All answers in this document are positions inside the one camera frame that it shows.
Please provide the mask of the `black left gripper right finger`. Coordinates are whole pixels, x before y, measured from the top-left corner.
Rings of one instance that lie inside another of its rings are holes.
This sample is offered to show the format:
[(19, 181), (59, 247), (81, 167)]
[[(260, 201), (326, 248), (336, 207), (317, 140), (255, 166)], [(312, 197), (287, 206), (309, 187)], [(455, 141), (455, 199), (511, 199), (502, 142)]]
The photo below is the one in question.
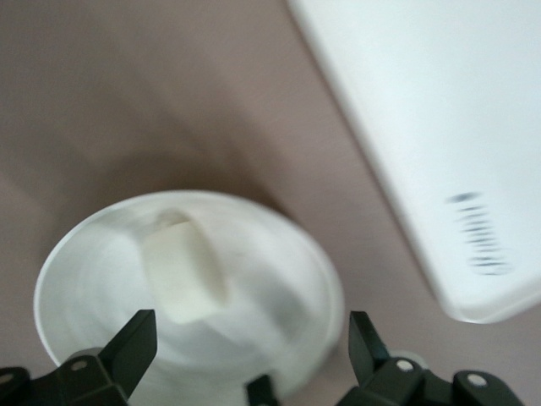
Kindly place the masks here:
[(363, 311), (350, 313), (348, 355), (358, 384), (340, 405), (523, 405), (506, 383), (487, 372), (461, 370), (445, 381), (413, 359), (391, 356)]

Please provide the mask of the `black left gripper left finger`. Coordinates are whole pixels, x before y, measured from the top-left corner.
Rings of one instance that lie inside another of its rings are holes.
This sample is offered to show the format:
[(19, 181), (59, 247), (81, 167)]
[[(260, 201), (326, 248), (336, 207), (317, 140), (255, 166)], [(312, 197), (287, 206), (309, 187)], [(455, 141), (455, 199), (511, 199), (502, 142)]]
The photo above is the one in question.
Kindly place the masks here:
[(73, 355), (33, 379), (1, 369), (2, 405), (127, 405), (157, 353), (156, 313), (139, 310), (97, 354)]

